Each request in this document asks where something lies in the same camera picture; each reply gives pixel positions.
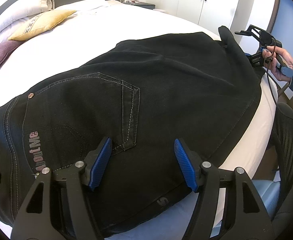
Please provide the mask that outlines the right hand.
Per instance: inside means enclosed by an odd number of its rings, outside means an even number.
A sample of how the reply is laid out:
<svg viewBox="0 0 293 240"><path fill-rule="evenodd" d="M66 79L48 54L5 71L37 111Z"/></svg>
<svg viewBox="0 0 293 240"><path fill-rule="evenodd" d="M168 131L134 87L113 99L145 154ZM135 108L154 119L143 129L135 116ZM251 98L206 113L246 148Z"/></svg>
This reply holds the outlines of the right hand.
<svg viewBox="0 0 293 240"><path fill-rule="evenodd" d="M270 59L269 63L264 63L264 66L271 70L272 74L278 81L290 82L291 78L283 75L277 67L280 63L277 56L280 56L288 68L293 69L293 58L292 56L281 47L267 46L266 49L262 50L262 56L264 59Z"/></svg>

